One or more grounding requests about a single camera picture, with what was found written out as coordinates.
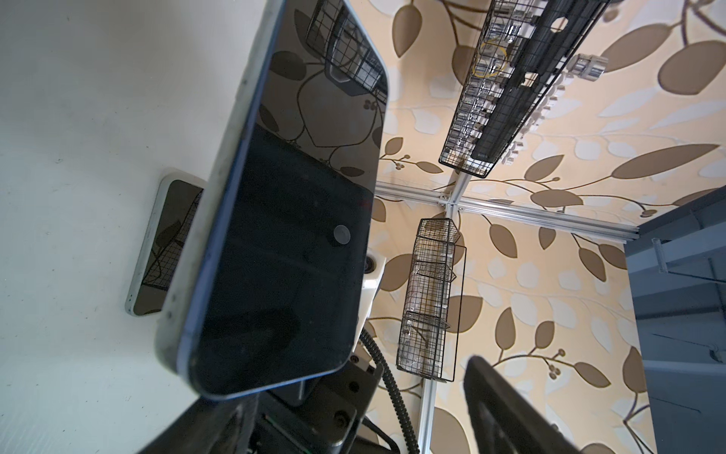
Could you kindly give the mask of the black smartphone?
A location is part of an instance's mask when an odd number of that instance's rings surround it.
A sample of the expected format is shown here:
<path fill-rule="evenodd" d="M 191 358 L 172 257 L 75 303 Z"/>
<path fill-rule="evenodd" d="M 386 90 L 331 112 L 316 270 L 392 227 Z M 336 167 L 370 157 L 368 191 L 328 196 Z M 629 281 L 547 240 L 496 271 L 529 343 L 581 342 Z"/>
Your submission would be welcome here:
<path fill-rule="evenodd" d="M 181 171 L 160 181 L 126 298 L 133 317 L 162 309 L 205 186 Z"/>
<path fill-rule="evenodd" d="M 181 377 L 223 400 L 328 375 L 357 340 L 389 85 L 347 1 L 286 1 Z"/>

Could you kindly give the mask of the light blue phone case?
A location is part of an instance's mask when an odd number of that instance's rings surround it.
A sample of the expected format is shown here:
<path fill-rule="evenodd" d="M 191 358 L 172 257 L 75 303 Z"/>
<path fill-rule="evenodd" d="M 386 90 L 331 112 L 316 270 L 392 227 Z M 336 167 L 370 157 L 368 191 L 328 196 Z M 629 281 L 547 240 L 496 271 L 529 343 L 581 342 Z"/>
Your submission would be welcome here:
<path fill-rule="evenodd" d="M 284 1 L 268 1 L 264 5 L 211 176 L 202 192 L 158 321 L 156 356 L 166 369 L 178 376 L 186 373 L 200 333 L 284 9 Z"/>

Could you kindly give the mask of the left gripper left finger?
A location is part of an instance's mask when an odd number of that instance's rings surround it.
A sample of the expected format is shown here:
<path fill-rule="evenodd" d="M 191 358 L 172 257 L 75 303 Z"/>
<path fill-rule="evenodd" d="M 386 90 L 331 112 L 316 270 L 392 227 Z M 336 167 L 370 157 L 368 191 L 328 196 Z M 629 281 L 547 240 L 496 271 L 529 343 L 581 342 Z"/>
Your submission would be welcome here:
<path fill-rule="evenodd" d="M 200 397 L 139 453 L 246 453 L 258 395 L 225 401 Z"/>

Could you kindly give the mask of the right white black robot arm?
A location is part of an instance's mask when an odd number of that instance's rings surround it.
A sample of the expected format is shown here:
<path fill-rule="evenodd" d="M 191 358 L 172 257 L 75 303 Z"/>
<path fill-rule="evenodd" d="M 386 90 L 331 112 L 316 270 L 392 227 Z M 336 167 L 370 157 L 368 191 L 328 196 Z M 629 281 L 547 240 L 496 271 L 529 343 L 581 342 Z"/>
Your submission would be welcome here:
<path fill-rule="evenodd" d="M 401 447 L 366 412 L 380 382 L 388 392 L 406 447 L 419 451 L 416 433 L 391 368 L 371 333 L 340 370 L 262 393 L 249 453 L 400 453 Z"/>

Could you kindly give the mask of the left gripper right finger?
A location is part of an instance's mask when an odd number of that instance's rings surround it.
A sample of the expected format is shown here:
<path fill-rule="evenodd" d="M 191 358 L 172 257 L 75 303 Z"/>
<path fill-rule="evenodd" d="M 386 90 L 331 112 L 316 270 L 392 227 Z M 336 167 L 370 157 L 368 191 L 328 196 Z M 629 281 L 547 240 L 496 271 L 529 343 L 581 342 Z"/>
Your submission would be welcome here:
<path fill-rule="evenodd" d="M 480 453 L 576 453 L 484 358 L 467 362 L 463 390 Z"/>

